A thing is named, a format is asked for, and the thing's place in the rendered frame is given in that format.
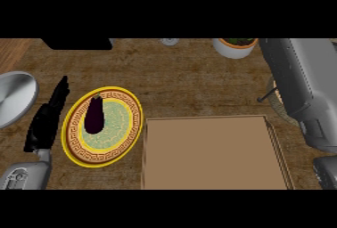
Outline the brown rectangular tray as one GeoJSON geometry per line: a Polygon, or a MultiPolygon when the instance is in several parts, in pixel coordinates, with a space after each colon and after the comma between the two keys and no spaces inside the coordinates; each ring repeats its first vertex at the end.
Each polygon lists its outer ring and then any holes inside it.
{"type": "Polygon", "coordinates": [[[142,188],[291,190],[293,179],[268,118],[149,118],[142,188]]]}

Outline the woven tiered basket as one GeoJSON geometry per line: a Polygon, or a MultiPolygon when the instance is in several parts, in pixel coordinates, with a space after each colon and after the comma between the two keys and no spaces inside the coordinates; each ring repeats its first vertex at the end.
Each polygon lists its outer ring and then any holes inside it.
{"type": "Polygon", "coordinates": [[[297,121],[287,114],[285,107],[282,104],[282,97],[277,88],[277,82],[274,80],[274,77],[269,78],[266,84],[266,94],[257,98],[257,102],[265,101],[269,102],[271,108],[275,111],[277,115],[281,117],[281,119],[293,126],[299,126],[297,121]]]}

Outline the yellow-rimmed patterned plate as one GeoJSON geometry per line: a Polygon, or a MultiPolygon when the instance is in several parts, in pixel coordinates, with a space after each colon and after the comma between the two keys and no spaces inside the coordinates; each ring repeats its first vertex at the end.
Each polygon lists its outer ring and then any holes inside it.
{"type": "Polygon", "coordinates": [[[126,88],[107,86],[87,92],[73,105],[64,120],[61,143],[73,162],[83,167],[105,167],[133,148],[143,125],[139,99],[126,88]],[[84,118],[92,98],[102,97],[104,129],[89,134],[84,118]]]}

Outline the dark purple eggplant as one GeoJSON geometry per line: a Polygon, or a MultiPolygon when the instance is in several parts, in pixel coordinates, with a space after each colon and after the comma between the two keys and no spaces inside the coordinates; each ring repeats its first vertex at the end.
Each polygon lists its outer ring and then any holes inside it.
{"type": "Polygon", "coordinates": [[[98,134],[104,129],[102,97],[99,94],[90,99],[90,106],[84,118],[84,129],[89,134],[98,134]]]}

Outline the small grey round disc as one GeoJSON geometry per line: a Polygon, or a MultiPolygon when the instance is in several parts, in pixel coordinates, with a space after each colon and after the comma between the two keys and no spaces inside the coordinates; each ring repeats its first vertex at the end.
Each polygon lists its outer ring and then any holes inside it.
{"type": "Polygon", "coordinates": [[[179,43],[177,38],[161,38],[160,41],[166,46],[175,46],[179,43]]]}

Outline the white plant pot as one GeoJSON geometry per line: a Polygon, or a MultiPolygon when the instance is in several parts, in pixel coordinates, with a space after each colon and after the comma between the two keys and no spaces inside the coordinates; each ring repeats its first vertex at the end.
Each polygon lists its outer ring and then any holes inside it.
{"type": "Polygon", "coordinates": [[[240,45],[229,43],[223,38],[214,38],[213,47],[217,53],[226,58],[243,59],[250,55],[259,41],[256,38],[248,38],[245,40],[247,45],[240,45]]]}

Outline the green potted plant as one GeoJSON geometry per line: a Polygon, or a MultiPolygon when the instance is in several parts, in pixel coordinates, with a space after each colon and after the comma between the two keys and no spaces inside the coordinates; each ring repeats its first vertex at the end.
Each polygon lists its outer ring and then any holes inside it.
{"type": "Polygon", "coordinates": [[[226,43],[232,44],[232,45],[250,45],[254,42],[253,38],[226,38],[223,40],[226,43]]]}

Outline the black appliance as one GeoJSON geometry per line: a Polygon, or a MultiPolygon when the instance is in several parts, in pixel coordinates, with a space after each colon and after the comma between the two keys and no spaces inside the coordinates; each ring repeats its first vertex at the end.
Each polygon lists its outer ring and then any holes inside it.
{"type": "Polygon", "coordinates": [[[53,50],[111,50],[108,38],[44,38],[43,42],[53,50]]]}

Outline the silver round bowl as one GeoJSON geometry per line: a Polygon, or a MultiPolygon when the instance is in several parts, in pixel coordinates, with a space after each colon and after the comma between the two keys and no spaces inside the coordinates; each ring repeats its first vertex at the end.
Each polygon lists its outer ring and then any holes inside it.
{"type": "Polygon", "coordinates": [[[0,129],[24,117],[39,92],[39,82],[28,72],[10,71],[0,75],[0,129]]]}

